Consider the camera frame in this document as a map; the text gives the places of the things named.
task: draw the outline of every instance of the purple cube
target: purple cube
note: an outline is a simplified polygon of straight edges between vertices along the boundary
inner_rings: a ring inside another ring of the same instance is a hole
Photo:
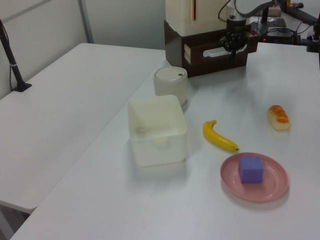
[[[238,167],[242,184],[260,184],[264,166],[259,156],[241,156]]]

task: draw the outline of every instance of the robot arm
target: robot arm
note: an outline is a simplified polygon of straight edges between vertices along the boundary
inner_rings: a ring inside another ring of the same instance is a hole
[[[262,9],[275,4],[275,0],[234,0],[236,12],[243,18],[250,18]]]
[[[227,6],[226,35],[220,39],[223,48],[231,53],[234,59],[236,53],[242,50],[248,42],[246,36],[246,18],[264,8],[276,5],[277,0],[229,0]]]

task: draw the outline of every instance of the white wall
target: white wall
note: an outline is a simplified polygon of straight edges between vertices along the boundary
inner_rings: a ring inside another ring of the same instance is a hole
[[[78,0],[51,0],[3,25],[24,81],[87,42]],[[9,61],[0,44],[0,99],[8,93]]]
[[[82,4],[95,44],[165,49],[165,0],[82,0]]]

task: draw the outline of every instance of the banana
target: banana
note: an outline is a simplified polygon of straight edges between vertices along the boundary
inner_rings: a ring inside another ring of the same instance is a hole
[[[213,130],[214,125],[217,123],[217,120],[206,121],[202,126],[202,132],[204,137],[210,141],[218,145],[221,148],[227,149],[229,151],[238,151],[239,147],[233,141],[227,139],[224,136],[221,136],[217,132]]]

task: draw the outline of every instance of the bread roll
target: bread roll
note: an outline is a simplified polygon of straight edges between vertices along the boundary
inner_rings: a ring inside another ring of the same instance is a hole
[[[279,105],[273,105],[266,113],[270,125],[275,130],[287,130],[290,122],[286,112]]]

